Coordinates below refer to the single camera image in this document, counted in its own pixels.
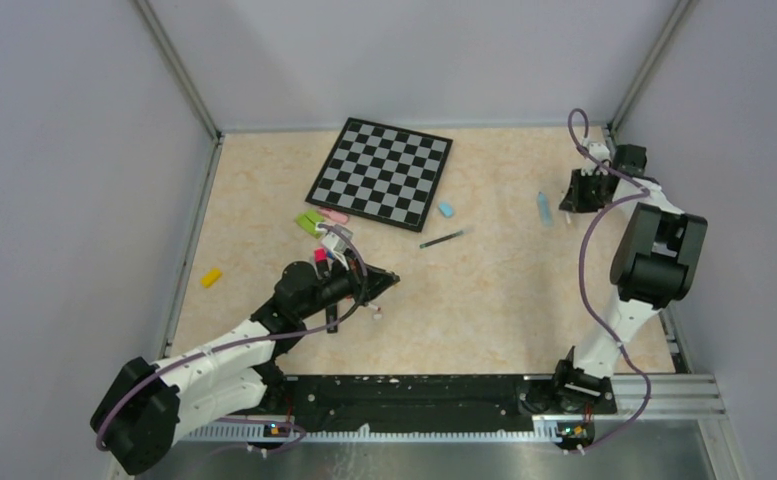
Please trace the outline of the green ink clear pen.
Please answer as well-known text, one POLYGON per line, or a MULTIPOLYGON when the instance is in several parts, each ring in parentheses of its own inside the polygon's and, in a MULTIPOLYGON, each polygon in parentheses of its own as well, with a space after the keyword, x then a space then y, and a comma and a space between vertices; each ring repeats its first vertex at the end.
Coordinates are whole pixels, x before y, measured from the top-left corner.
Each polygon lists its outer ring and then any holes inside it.
POLYGON ((438 238, 425 241, 425 242, 423 242, 423 243, 421 243, 419 245, 419 249, 421 249, 421 250, 422 249, 427 249, 427 248, 433 247, 435 245, 439 245, 441 243, 444 243, 444 242, 447 242, 447 241, 450 241, 450 240, 453 240, 453 239, 457 239, 459 237, 462 237, 464 235, 472 233, 473 231, 474 231, 473 227, 466 227, 466 228, 457 230, 455 232, 452 232, 450 234, 446 234, 446 235, 440 236, 438 238))

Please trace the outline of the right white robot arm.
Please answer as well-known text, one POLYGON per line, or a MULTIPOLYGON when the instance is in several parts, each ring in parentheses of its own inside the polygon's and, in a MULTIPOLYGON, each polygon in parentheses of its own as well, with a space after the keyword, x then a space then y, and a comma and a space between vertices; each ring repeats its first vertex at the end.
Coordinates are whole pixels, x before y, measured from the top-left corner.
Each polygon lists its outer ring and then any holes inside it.
POLYGON ((623 349, 649 319, 688 294, 708 228, 646 176, 645 148, 611 151, 583 139, 577 150, 587 164, 572 171, 560 210, 600 216, 618 209, 627 225, 611 262, 606 306, 588 310, 594 329, 558 361, 551 380, 524 393, 521 405, 532 414, 615 412, 611 379, 623 349))

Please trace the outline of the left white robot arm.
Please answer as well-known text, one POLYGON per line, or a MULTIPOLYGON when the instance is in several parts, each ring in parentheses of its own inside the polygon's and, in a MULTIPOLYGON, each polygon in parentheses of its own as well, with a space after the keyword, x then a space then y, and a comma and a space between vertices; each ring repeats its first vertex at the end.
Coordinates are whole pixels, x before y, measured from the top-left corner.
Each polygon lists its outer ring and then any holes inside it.
POLYGON ((309 334, 306 319, 348 297, 363 306, 399 281, 368 264, 334 265, 326 273, 306 261, 289 264, 271 297, 224 335, 176 357, 125 363, 90 420, 97 449, 137 475, 221 417, 278 410, 285 376, 276 360, 309 334))

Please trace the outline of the light blue highlighter body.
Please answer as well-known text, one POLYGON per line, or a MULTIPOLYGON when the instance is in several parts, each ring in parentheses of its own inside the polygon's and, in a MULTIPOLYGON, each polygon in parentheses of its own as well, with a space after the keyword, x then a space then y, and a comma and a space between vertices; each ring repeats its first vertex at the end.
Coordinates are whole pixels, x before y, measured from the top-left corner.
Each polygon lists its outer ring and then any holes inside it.
POLYGON ((547 196, 541 191, 537 194, 536 204, 542 225, 545 228, 552 228, 554 226, 552 210, 547 196))

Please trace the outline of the light blue highlighter cap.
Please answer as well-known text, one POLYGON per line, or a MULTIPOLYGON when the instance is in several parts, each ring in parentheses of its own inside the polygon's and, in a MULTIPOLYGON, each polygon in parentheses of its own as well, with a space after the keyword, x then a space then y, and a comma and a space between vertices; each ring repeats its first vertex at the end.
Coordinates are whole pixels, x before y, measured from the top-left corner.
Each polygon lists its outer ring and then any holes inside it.
POLYGON ((455 215, 453 207, 447 202, 440 202, 438 210, 445 218, 452 218, 455 215))

